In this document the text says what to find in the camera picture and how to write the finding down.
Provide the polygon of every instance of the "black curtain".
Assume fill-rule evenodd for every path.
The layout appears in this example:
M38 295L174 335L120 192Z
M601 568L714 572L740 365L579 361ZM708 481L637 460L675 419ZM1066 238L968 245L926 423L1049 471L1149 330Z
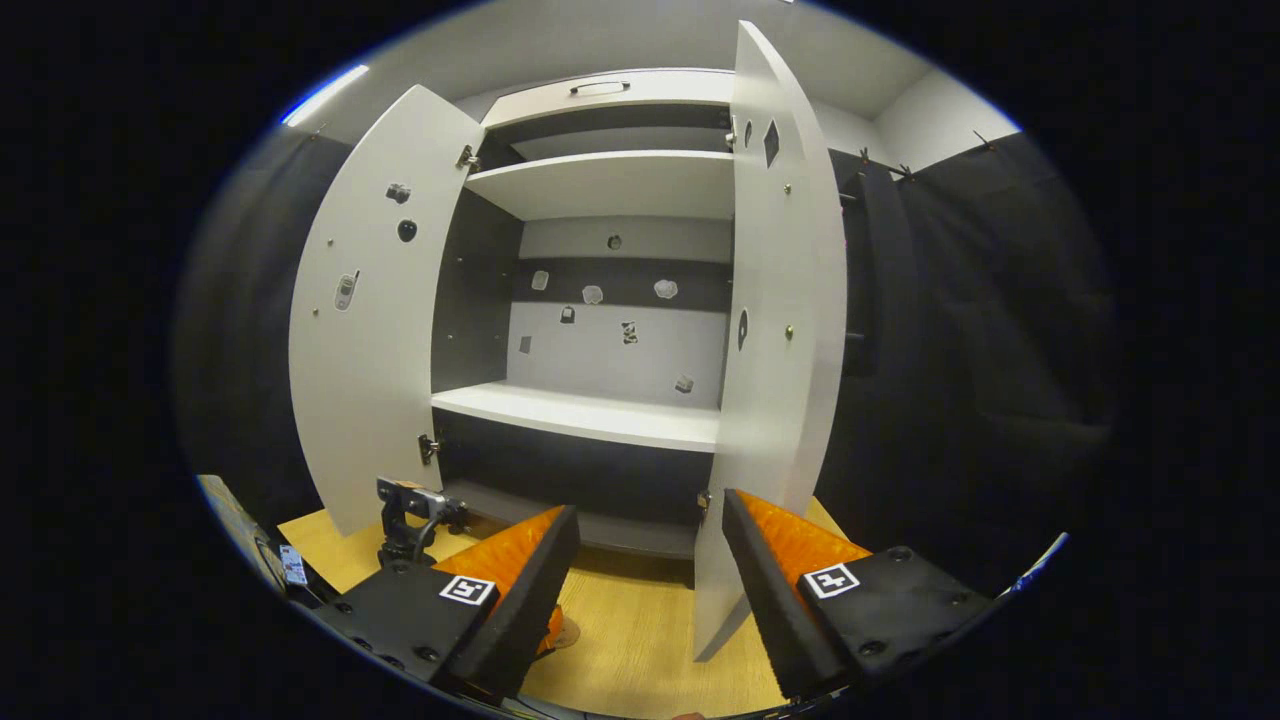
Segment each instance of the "black curtain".
M278 128L206 213L173 322L173 397L192 471L268 532L323 507L289 395L289 307L311 222L351 146Z
M904 179L863 165L842 192L874 361L846 357L819 498L869 550L910 544L998 592L1106 501L1091 471L1119 347L1101 250L1021 133Z

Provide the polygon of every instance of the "ceiling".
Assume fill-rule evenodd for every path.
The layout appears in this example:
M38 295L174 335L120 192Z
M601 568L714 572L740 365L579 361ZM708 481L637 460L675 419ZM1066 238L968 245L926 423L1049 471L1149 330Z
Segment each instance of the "ceiling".
M605 70L732 69L737 20L754 22L812 100L874 119L931 64L799 0L494 0L393 40L370 81L413 82L451 101Z

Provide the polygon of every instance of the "cabinet door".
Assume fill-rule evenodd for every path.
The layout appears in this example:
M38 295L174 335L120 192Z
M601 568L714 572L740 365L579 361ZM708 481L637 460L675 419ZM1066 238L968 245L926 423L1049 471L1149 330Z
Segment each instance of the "cabinet door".
M411 87L356 145L311 224L289 316L289 386L307 468L343 536L379 520L379 475L440 489L436 461L419 451L420 434L435 438L435 286L470 169L458 159L483 136Z
M845 338L844 231L827 143L795 76L745 20L730 109L733 305L712 501L694 551L699 660L750 611L721 529L724 491L804 514L827 450Z

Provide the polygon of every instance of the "shelf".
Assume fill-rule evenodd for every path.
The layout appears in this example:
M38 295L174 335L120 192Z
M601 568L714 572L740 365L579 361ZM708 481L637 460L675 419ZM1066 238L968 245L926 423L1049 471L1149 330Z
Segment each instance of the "shelf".
M444 493L467 503L476 515L516 524L552 507L553 503L520 497L492 488L483 482L454 479L444 483ZM698 528L673 523L646 523L599 512L577 511L582 544L655 557L692 559Z
M728 220L733 155L695 150L567 155L476 173L466 187L525 222L611 215Z
M506 382L438 392L431 405L474 418L567 436L716 452L719 411L609 400Z

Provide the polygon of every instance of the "white cabinet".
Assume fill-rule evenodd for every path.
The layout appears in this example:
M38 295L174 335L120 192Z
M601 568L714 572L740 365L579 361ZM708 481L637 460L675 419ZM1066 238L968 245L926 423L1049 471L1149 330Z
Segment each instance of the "white cabinet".
M628 127L657 146L608 149ZM575 503L588 544L695 559L707 656L745 607L723 491L795 511L813 493L844 252L813 109L750 23L735 72L576 78L479 124L413 87L352 151L298 268L289 369L316 489L344 534L376 521L379 475L506 520Z

